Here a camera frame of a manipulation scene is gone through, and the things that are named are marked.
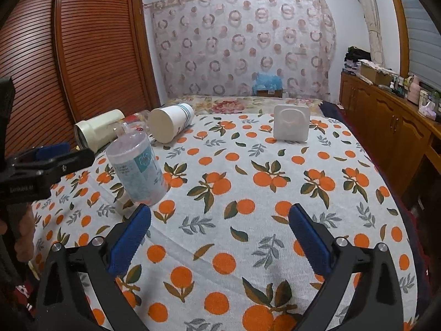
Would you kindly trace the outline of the person's left hand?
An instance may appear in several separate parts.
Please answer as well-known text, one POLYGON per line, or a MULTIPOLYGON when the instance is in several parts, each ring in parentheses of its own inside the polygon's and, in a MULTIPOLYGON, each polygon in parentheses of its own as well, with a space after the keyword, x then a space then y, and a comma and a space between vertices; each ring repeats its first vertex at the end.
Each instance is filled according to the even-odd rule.
POLYGON ((34 256, 34 215, 30 203, 26 204, 26 213, 19 222, 20 237, 16 238, 14 249, 17 254, 17 260, 27 263, 34 256))

